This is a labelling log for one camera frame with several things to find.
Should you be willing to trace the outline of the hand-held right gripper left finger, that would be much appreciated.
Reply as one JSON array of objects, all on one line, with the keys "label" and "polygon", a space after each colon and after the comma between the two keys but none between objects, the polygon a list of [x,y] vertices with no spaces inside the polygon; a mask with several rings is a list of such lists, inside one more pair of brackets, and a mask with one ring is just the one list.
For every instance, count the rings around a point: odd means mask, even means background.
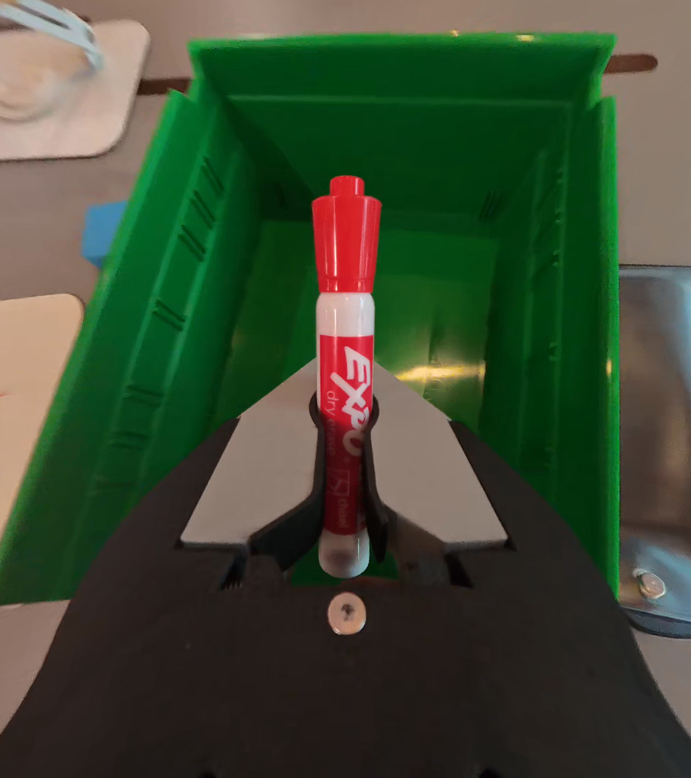
[{"label": "hand-held right gripper left finger", "polygon": [[181,535],[191,549],[270,556],[292,568],[323,522],[317,366],[304,365],[235,421]]}]

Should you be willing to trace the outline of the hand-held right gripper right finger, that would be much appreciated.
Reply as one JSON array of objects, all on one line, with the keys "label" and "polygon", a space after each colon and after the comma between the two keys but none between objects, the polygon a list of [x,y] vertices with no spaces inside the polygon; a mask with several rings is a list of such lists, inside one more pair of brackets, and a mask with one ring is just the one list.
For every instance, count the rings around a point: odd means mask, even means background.
[{"label": "hand-held right gripper right finger", "polygon": [[363,479],[372,551],[403,562],[502,548],[508,540],[451,420],[380,365]]}]

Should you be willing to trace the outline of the red and white marker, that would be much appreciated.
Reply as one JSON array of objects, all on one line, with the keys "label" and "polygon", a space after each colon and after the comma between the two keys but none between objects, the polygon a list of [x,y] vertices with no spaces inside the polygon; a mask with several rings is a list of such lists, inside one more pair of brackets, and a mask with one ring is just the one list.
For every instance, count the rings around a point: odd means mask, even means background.
[{"label": "red and white marker", "polygon": [[375,304],[369,293],[321,293],[316,307],[317,407],[324,432],[321,569],[365,572],[370,540],[362,459],[373,406]]}]

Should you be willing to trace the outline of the green plastic bin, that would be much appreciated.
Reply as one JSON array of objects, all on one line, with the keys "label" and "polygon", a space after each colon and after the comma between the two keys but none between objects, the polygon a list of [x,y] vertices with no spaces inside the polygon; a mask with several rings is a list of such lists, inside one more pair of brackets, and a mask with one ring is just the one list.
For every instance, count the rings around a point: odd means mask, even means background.
[{"label": "green plastic bin", "polygon": [[383,204],[377,363],[547,499],[617,593],[614,34],[192,41],[0,541],[67,599],[130,509],[313,359],[311,202]]}]

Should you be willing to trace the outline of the red marker cap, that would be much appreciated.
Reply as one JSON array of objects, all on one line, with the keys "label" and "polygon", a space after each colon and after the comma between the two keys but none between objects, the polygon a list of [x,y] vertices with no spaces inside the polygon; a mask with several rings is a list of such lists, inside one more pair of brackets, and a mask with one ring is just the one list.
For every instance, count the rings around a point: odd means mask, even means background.
[{"label": "red marker cap", "polygon": [[325,293],[372,293],[377,271],[382,203],[364,181],[338,176],[312,202],[318,288]]}]

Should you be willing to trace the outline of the blue whiteboard eraser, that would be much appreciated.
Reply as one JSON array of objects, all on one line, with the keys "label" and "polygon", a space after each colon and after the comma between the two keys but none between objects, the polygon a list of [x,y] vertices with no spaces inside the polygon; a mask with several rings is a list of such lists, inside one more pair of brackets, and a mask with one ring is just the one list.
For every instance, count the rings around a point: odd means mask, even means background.
[{"label": "blue whiteboard eraser", "polygon": [[86,209],[81,232],[81,257],[101,270],[124,217],[127,201],[91,205]]}]

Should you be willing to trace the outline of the shiny grey plate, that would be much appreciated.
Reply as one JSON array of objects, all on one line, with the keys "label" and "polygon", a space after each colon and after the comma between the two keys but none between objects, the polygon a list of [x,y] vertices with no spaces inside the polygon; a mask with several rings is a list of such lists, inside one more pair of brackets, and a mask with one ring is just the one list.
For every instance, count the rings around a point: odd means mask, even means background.
[{"label": "shiny grey plate", "polygon": [[619,599],[691,639],[691,266],[622,265],[619,295]]}]

